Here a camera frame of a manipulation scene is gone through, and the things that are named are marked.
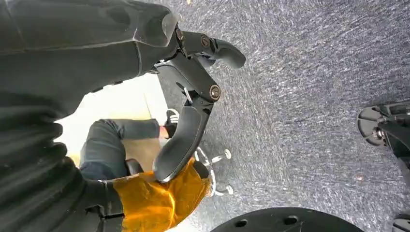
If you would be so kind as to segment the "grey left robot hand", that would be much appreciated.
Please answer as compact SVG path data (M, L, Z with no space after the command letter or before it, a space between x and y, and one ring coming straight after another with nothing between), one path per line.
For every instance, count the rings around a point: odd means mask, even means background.
M182 31L164 5L138 0L0 3L0 229L147 232L174 227L208 194L193 159L220 87L206 66L241 68L229 42ZM85 177L58 121L83 97L146 73L173 77L188 100L150 173Z

